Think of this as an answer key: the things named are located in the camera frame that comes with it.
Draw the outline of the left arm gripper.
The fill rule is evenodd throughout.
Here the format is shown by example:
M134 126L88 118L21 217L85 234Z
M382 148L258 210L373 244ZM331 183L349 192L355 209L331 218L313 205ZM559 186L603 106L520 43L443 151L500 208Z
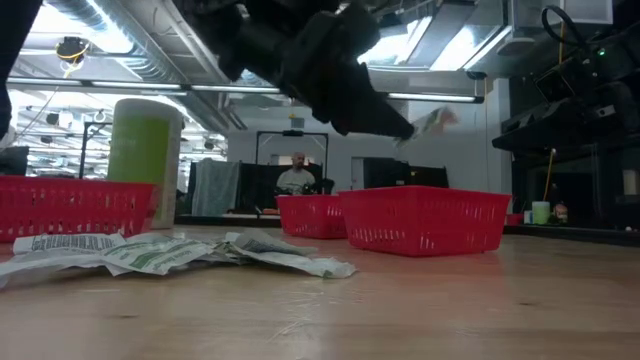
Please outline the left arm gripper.
M278 87L349 133L409 139L411 125L372 86L358 57L380 39L374 17L359 2L339 13L315 13L282 51Z

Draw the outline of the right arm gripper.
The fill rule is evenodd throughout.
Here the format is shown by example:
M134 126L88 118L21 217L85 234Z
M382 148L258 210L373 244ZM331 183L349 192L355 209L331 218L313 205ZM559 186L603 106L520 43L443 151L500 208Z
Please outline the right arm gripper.
M534 85L547 112L502 122L494 148L571 147L591 142L595 133L640 131L640 69L570 58L535 78Z

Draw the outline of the green striped white packet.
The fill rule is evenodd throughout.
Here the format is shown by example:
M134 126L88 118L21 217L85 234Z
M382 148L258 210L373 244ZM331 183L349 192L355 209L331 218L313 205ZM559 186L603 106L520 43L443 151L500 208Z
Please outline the green striped white packet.
M397 149L420 141L429 134L441 134L444 130L459 122L458 116L448 106L436 108L427 115L420 117L412 123L413 134L406 140L398 139L395 143Z
M110 248L101 256L110 265L163 276L172 268L183 266L212 252L213 247L201 241L157 236Z

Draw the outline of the red plastic slotted basket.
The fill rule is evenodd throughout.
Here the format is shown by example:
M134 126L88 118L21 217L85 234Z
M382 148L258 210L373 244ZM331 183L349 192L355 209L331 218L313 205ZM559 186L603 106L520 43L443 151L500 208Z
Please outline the red plastic slotted basket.
M41 234L150 229L159 187L84 179L0 176L0 243Z
M337 195L282 195L276 197L285 234L311 239L344 239L347 230Z
M511 199L428 186L346 191L339 198L352 246L409 257L498 249Z

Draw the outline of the black cabinet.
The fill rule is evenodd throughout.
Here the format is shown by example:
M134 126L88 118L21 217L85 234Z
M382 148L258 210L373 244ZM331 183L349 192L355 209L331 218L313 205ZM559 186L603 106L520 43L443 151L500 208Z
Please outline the black cabinet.
M412 166L390 158L364 158L363 183L365 189L408 185L449 187L445 167Z

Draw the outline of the person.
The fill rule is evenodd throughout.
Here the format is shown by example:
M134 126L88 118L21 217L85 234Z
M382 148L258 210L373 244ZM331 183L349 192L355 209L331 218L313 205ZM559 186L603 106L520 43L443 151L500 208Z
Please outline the person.
M305 169L305 154L296 152L291 157L292 167L283 172L277 182L276 187L292 195L301 195L305 188L315 184L315 178L311 172Z

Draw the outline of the bright ceiling light panel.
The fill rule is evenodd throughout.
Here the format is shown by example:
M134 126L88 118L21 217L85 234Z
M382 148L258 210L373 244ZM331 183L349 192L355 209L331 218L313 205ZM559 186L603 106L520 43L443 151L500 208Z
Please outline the bright ceiling light panel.
M464 25L434 59L420 60L418 42L432 17L383 28L380 40L358 57L369 70L389 73L468 70L511 31L510 26Z

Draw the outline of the black partition panel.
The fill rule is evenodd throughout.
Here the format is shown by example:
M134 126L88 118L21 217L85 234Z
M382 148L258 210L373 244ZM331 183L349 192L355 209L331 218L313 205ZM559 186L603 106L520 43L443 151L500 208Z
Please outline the black partition panel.
M282 169L278 166L242 163L236 195L236 208L255 213L276 208L275 188Z

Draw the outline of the grey hanging cloth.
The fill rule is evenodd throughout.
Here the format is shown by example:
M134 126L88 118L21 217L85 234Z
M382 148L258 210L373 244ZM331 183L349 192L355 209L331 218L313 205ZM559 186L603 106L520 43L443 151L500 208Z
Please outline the grey hanging cloth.
M233 209L240 177L239 162L205 158L195 164L195 189L191 214L218 217Z

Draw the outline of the green white wipes canister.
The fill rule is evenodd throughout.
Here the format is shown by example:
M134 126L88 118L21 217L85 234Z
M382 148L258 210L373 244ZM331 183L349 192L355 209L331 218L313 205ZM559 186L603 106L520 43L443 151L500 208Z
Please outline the green white wipes canister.
M184 116L175 107L141 98L115 105L107 179L156 186L153 229L174 225Z

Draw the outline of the long tube light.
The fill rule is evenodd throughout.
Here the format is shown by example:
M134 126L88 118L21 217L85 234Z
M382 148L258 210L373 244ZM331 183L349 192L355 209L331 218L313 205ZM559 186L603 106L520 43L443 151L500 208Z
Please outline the long tube light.
M282 95L274 87L255 87L238 85L192 85L176 83L146 83L146 82L126 82L126 81L104 81L86 79L64 79L64 78L38 78L38 77L13 77L6 81L9 87L62 87L71 88L96 88L96 89L117 89L160 92L166 94L186 93L186 92L215 92L232 94L259 94L259 95ZM469 95L449 95L435 93L384 93L391 100L422 101L422 102L446 102L446 103L469 103L480 104L485 100L484 96Z

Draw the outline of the black monitor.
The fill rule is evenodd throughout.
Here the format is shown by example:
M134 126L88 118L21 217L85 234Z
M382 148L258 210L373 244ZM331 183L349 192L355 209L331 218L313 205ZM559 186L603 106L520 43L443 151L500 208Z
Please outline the black monitor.
M0 175L25 176L28 165L27 146L0 149Z

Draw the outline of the black gantry frame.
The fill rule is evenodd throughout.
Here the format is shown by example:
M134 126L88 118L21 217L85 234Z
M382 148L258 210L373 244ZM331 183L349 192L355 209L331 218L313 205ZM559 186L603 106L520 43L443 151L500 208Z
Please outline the black gantry frame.
M256 133L256 141L255 141L255 164L259 165L259 152L262 146L260 142L260 138L262 135L281 135L282 137L314 137L321 136L325 139L325 158L324 165L328 164L328 145L329 145L329 136L327 133L306 133L300 130L284 130L281 132L276 131L258 131ZM290 156L289 160L291 164L286 172L290 170L295 171L304 171L310 173L307 169L311 162L308 162L307 158L301 152L295 152ZM323 195L325 193L330 193L331 189L326 190L325 183L327 179L324 179L323 176L326 173L326 169L323 166L319 167L320 172L314 175L314 180L309 182L308 177L305 177L305 183L291 186L286 186L285 188L281 188L278 185L278 182L270 183L272 188L265 192L265 195L261 199L255 200L255 207L258 213L258 216L266 216L266 215L278 215L278 210L275 207L275 200L278 195Z

